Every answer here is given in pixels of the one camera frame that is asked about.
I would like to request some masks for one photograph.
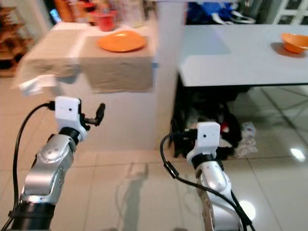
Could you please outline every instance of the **table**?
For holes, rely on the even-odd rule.
[[[281,47],[281,33],[308,26],[185,26],[179,70],[185,87],[308,84],[308,55]]]
[[[85,39],[88,37],[102,36],[97,27],[87,24],[59,23],[52,30],[67,31],[80,30],[73,47],[65,52],[63,57],[72,64],[79,64],[79,53]],[[127,30],[128,26],[122,25],[118,30]],[[139,27],[138,32],[147,35],[149,30]],[[23,78],[15,78],[14,86],[24,82]],[[80,72],[73,77],[57,78],[57,86],[51,93],[80,98],[82,112],[91,116],[101,103],[106,104],[105,117],[102,124],[92,128],[89,138],[83,142],[79,152],[121,154],[132,150],[154,150],[156,145],[156,92],[115,92],[92,93],[92,88],[85,74]]]

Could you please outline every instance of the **beige tablecloth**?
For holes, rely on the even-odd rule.
[[[87,37],[79,54],[81,70],[93,92],[145,92],[153,86],[152,56],[147,47],[127,53],[97,46],[100,37]]]
[[[153,68],[148,47],[128,53],[108,52],[96,45],[99,38],[91,34],[91,28],[49,32],[21,60],[14,85],[39,75],[71,77],[81,71],[95,93],[150,91]]]
[[[81,30],[49,32],[20,61],[16,71],[15,84],[45,74],[54,74],[56,77],[74,76],[78,68],[68,58],[68,54],[81,32]]]

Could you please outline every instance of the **silver robot arm segment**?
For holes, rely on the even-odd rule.
[[[65,174],[74,161],[76,146],[87,138],[89,125],[100,125],[104,117],[102,103],[95,118],[81,113],[81,100],[57,97],[55,117],[59,134],[52,135],[37,153],[28,172],[17,207],[9,213],[11,230],[49,230],[55,206],[64,184]]]
[[[74,161],[76,144],[67,135],[54,135],[38,152],[26,176],[20,200],[55,205],[60,197],[67,170]]]
[[[219,192],[234,202],[229,177],[215,161],[219,138],[219,124],[199,123],[195,147],[186,158],[188,163],[194,167],[199,184]],[[242,229],[239,216],[225,200],[201,189],[197,189],[197,192],[203,206],[206,231],[239,231]]]

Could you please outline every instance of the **black cable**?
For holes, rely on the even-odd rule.
[[[23,131],[25,129],[25,126],[28,122],[28,120],[30,119],[30,117],[40,108],[42,107],[48,107],[49,103],[43,103],[39,106],[37,106],[36,108],[34,108],[25,118],[25,120],[23,121],[17,138],[16,138],[16,143],[15,143],[15,151],[14,151],[14,159],[13,159],[13,186],[14,186],[14,206],[13,206],[13,210],[16,209],[17,205],[18,205],[18,198],[19,198],[19,193],[18,193],[18,179],[17,179],[17,160],[18,160],[18,151],[19,151],[19,144],[20,144],[20,138],[21,135],[23,134]]]
[[[13,221],[13,218],[9,218],[5,225],[2,227],[1,231],[6,231],[8,227],[10,226],[11,222]]]
[[[43,103],[37,107],[35,107],[24,119],[17,138],[16,138],[16,143],[15,143],[15,151],[14,151],[14,158],[13,158],[13,187],[14,187],[14,204],[13,204],[13,210],[15,210],[18,206],[18,198],[19,198],[19,192],[18,192],[18,178],[17,178],[17,160],[18,160],[18,151],[19,151],[19,144],[20,144],[20,139],[23,134],[23,131],[25,129],[25,126],[30,119],[30,117],[40,108],[42,107],[48,107],[51,110],[54,110],[54,101],[50,101],[49,103]],[[2,227],[1,231],[5,231],[8,229],[9,225],[13,221],[13,218],[9,218],[5,225]]]
[[[242,222],[242,225],[243,225],[243,229],[244,231],[247,231],[247,225],[249,225],[251,227],[251,229],[253,231],[255,231],[253,225],[252,225],[252,222],[251,220],[248,218],[248,216],[246,215],[246,213],[243,211],[242,207],[240,206],[240,204],[238,203],[237,200],[235,200],[235,203],[234,204],[231,200],[229,200],[227,197],[225,197],[224,195],[220,194],[219,192],[211,189],[211,188],[208,188],[208,187],[204,187],[203,185],[200,185],[200,184],[197,184],[197,183],[194,183],[194,182],[191,182],[191,181],[188,181],[188,180],[185,180],[181,177],[179,177],[179,173],[177,172],[177,170],[173,167],[173,165],[166,160],[165,158],[165,155],[164,155],[164,143],[167,139],[170,139],[170,137],[172,136],[173,134],[170,133],[168,135],[166,135],[160,142],[160,155],[162,157],[162,160],[164,162],[164,166],[165,168],[169,171],[169,173],[171,174],[171,176],[177,180],[179,180],[180,182],[182,183],[185,183],[185,184],[188,184],[188,185],[191,185],[195,188],[198,188],[198,189],[201,189],[201,190],[205,190],[205,191],[208,191],[210,193],[213,193],[214,195],[220,197],[221,199],[223,199],[224,201],[226,201],[228,204],[230,204],[232,206],[232,208],[235,210],[235,212],[238,214],[238,216],[240,217],[241,219],[241,222]]]

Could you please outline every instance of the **white pillar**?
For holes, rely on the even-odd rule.
[[[158,2],[158,69],[155,74],[156,147],[169,133],[176,92],[185,2]]]
[[[52,28],[52,24],[49,20],[49,13],[47,12],[45,3],[43,0],[27,0],[31,11],[33,12],[32,17],[35,17],[37,26],[40,28],[41,34],[38,35],[38,39],[43,38]]]

